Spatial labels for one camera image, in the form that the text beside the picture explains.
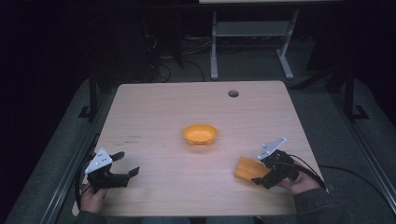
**yellow object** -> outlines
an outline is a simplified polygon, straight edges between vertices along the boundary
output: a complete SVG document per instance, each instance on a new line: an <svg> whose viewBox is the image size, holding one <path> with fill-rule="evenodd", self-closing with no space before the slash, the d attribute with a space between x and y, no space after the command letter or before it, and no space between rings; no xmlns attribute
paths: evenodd
<svg viewBox="0 0 396 224"><path fill-rule="evenodd" d="M238 179L246 180L251 182L252 178L263 177L270 172L270 169L264 166L259 161L254 161L246 157L241 157L239 159L238 165L236 166L233 176Z"/></svg>
<svg viewBox="0 0 396 224"><path fill-rule="evenodd" d="M206 145L211 146L213 140L218 135L218 131L209 124L192 124L183 130L183 137L190 146Z"/></svg>

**bowl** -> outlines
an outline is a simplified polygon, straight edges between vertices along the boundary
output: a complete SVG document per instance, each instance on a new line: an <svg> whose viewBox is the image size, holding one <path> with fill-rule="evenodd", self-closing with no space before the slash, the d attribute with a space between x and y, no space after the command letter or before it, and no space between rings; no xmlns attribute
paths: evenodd
<svg viewBox="0 0 396 224"><path fill-rule="evenodd" d="M183 130L183 137L190 146L205 145L210 147L218 135L218 130L212 125L192 124Z"/></svg>

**person's left hand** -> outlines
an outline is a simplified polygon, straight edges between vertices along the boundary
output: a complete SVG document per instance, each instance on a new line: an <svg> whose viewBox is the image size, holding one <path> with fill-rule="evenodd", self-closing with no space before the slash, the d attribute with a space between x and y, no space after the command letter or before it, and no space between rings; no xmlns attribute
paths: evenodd
<svg viewBox="0 0 396 224"><path fill-rule="evenodd" d="M87 184L82 192L81 211L99 213L102 210L107 189L99 189L95 193L91 184Z"/></svg>

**floor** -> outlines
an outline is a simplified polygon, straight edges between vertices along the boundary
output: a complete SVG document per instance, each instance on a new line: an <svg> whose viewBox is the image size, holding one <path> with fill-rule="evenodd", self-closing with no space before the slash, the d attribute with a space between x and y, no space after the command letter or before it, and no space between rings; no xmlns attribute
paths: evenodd
<svg viewBox="0 0 396 224"><path fill-rule="evenodd" d="M315 45L311 39L290 44L287 58L295 79L283 76L275 49L279 40L263 40L267 45L252 46L224 44L218 56L219 80L254 81L281 80L287 87L295 86L312 77L318 71L306 71L310 52ZM199 46L186 42L184 48ZM161 82L200 82L210 80L208 50L183 56L181 67L169 55L163 55L159 66ZM304 127L307 139L319 165L348 169L382 190L378 175L367 159L372 152L389 182L396 184L396 129L376 105L370 90L356 80L355 105L362 105L369 119L351 122L343 112L344 89L328 93L325 85L328 77L303 90L290 90L290 97ZM39 164L26 184L7 223L71 223L74 204L72 181L77 168L76 154L89 148L92 139L101 132L106 114L117 89L111 93L98 92L99 111L92 122L78 118L83 106L89 104L89 85L85 81L75 94L63 120L58 126ZM343 203L356 223L395 223L388 202L372 186L351 173L321 168L329 192ZM108 223L135 223L135 217L109 217ZM295 223L294 217L262 217L266 224Z"/></svg>

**gray carpet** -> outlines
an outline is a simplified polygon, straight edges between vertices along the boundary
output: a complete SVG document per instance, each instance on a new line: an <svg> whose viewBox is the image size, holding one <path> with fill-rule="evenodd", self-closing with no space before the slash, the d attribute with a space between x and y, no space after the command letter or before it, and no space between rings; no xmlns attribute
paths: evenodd
<svg viewBox="0 0 396 224"><path fill-rule="evenodd" d="M292 42L287 57L294 80L284 78L276 58L275 47L246 49L233 54L220 54L219 81L236 80L282 80L290 87L308 78L314 72L306 71L309 55L314 43ZM209 54L197 53L186 55L184 60L198 64L205 73L205 80L210 81ZM172 71L171 82L202 81L197 66L184 63L181 68L175 62L164 63ZM160 67L160 73L167 77L168 71ZM356 130L364 137L365 143L373 150L376 158L385 170L389 180L396 183L396 129L376 105L370 91L363 84L356 82L355 105L362 105L370 119L346 119L338 102L342 101L344 91L329 94L324 85L328 78L323 78L302 91L290 91L297 114L319 165L331 165L346 168L364 176L377 186L371 166L367 161ZM116 90L111 94L99 93L100 113L93 122L79 119L78 113L84 105L89 104L88 82L84 82L69 106L57 132L26 184L7 223L39 223L46 215L46 210L58 183L65 173L70 172L68 164L75 150L86 148L95 133L101 132L106 113ZM386 202L361 179L349 173L321 168L324 180L330 186L330 193L345 204L355 218L355 223L394 223L394 217ZM64 205L57 223L72 223L74 217L71 209L74 203L74 191L65 194ZM295 223L294 217L263 217L266 224ZM108 223L134 223L133 217L109 217Z"/></svg>

